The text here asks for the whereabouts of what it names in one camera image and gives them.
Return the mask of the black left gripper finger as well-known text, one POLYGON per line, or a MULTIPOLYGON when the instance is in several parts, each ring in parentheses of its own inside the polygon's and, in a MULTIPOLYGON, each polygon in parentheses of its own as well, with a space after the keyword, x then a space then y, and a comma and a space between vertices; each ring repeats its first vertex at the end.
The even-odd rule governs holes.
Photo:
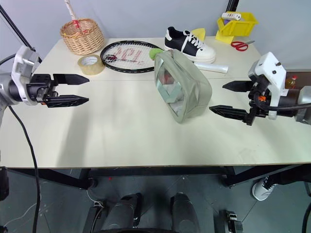
POLYGON ((89 79, 78 74, 53 74, 53 79, 58 84, 81 85, 89 82, 89 79))
POLYGON ((61 95, 58 97, 46 98, 46 105, 49 108, 56 107, 74 107, 82 105, 89 101, 89 98, 80 97, 77 95, 61 95))

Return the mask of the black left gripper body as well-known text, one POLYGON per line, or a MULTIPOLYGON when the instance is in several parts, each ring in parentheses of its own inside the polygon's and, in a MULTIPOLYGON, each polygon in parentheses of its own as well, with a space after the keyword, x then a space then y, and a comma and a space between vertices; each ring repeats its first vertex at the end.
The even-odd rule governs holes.
POLYGON ((58 97, 55 88, 58 81, 53 80, 50 74, 34 74, 28 84, 27 93, 30 100, 46 104, 49 98, 58 97))

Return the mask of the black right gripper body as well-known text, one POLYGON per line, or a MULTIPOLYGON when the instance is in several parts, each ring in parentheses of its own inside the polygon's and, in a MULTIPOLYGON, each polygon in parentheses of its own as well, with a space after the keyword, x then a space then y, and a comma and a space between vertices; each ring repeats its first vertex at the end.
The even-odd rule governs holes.
POLYGON ((266 109, 266 90, 268 89, 268 85, 269 81, 264 75, 259 75, 254 80, 254 84, 248 94, 250 110, 244 119, 246 125, 252 126, 255 117, 265 118, 268 115, 268 110, 266 109))

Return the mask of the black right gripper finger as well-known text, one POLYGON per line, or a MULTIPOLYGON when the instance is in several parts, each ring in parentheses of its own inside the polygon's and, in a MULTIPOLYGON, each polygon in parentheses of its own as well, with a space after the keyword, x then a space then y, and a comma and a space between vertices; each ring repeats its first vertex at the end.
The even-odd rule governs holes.
POLYGON ((235 119, 244 121, 247 117, 248 113, 243 109, 236 109, 232 106, 227 105, 216 105, 209 107, 209 110, 211 110, 213 113, 218 114, 225 118, 235 119))
POLYGON ((232 81, 223 85, 222 88, 234 92, 248 92, 252 89, 253 85, 254 82, 252 81, 232 81))

